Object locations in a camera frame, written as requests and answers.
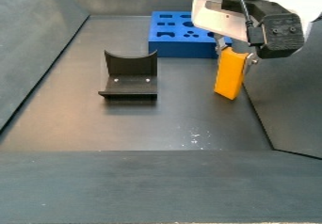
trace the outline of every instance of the black curved holder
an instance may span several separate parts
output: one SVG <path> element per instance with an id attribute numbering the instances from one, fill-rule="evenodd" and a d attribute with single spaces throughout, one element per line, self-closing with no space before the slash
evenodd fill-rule
<path id="1" fill-rule="evenodd" d="M 107 99 L 158 98 L 158 51 L 149 56 L 122 57 L 105 51 L 109 81 L 98 94 Z"/>

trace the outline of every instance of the orange block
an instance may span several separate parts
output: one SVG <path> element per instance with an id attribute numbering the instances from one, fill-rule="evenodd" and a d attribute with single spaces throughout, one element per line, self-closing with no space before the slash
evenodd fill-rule
<path id="1" fill-rule="evenodd" d="M 241 91 L 245 80 L 244 69 L 249 54 L 237 54 L 231 47 L 225 48 L 219 59 L 219 69 L 214 90 L 230 100 Z"/>

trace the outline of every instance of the cable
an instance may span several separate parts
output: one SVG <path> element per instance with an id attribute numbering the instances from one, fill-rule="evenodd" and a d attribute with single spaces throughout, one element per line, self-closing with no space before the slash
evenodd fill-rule
<path id="1" fill-rule="evenodd" d="M 245 16 L 246 16 L 246 26 L 248 26 L 248 28 L 250 28 L 250 27 L 253 27 L 254 22 L 252 21 L 250 16 L 249 16 L 248 4 L 246 4 L 245 0 L 240 0 L 240 2 L 241 2 L 241 6 L 242 6 L 242 11 L 244 11 Z"/>

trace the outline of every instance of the blue foam block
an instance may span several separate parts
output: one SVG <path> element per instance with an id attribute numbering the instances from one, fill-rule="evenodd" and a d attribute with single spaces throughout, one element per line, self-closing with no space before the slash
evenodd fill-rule
<path id="1" fill-rule="evenodd" d="M 159 57 L 217 58 L 214 33 L 194 26 L 190 11 L 154 11 L 149 52 Z"/>

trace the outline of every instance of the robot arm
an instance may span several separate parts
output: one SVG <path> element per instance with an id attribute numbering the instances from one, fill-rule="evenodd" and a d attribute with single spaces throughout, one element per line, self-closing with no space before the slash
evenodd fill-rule
<path id="1" fill-rule="evenodd" d="M 321 19 L 321 12 L 322 0 L 194 0 L 194 25 L 214 32 L 215 36 L 246 41 L 257 53 L 244 55 L 245 60 L 241 60 L 241 55 L 221 45 L 217 39 L 218 50 L 222 50 L 215 85 L 218 93 L 234 99 L 252 62 L 258 62 L 260 58 L 292 56 L 302 49 L 312 23 Z M 233 64 L 237 62 L 241 63 L 238 68 Z M 234 77 L 233 81 L 227 81 L 227 72 L 236 72 L 238 79 Z"/>

